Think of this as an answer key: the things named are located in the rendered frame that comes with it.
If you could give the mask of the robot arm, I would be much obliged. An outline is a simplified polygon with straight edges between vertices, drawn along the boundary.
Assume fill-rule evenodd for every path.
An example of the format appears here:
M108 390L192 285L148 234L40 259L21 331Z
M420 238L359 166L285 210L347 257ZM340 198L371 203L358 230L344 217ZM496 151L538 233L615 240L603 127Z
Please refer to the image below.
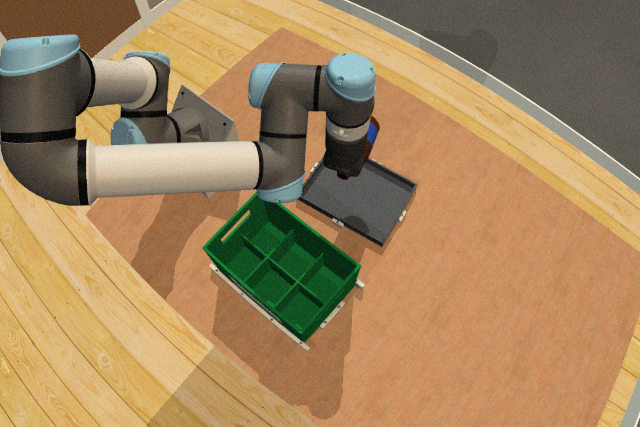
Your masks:
M358 128L370 118L376 90L373 64L356 53L338 54L322 66L261 63L248 86L250 105L261 109L259 141L209 142L199 110L167 114L167 55L134 51L124 59L90 58L77 35L4 43L1 153L29 191L68 206L105 197L252 189L263 201L294 202L305 176L309 111L326 112L338 127ZM121 115L111 145L75 139L77 116L113 104Z

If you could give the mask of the green crate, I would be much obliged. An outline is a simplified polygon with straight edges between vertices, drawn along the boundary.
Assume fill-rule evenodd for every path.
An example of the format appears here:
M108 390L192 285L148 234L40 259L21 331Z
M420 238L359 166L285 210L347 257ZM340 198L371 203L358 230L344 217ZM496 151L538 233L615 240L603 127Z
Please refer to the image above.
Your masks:
M257 191L202 248L231 282L303 343L354 288L361 268L281 203L261 200Z

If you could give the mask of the blue and brown bottle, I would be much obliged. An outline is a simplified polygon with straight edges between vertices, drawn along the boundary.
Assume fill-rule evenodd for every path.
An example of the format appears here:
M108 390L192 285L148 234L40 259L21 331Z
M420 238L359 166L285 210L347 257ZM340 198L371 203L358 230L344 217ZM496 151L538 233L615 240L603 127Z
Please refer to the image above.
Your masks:
M368 158L370 156L370 153L371 153L371 150L372 150L373 145L375 143L375 140L376 140L376 137L378 135L379 129L380 129L379 123L376 121L376 119L373 116L371 116L370 123L369 123L369 128L368 128L366 148L365 148L365 154L366 154L365 162L368 160ZM338 171L337 171L337 176L340 179L343 179L343 180L348 180L348 178L351 177L350 175L347 175L347 174L344 174L344 173L341 173L341 172L338 172Z

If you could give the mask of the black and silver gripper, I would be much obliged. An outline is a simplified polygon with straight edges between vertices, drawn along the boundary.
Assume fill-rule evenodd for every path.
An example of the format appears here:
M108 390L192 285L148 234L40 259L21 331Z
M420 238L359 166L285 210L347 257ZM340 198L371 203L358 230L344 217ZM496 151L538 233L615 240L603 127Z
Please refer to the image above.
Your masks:
M358 128L346 129L333 124L326 115L324 166L353 177L359 176L365 160L369 123L370 118Z

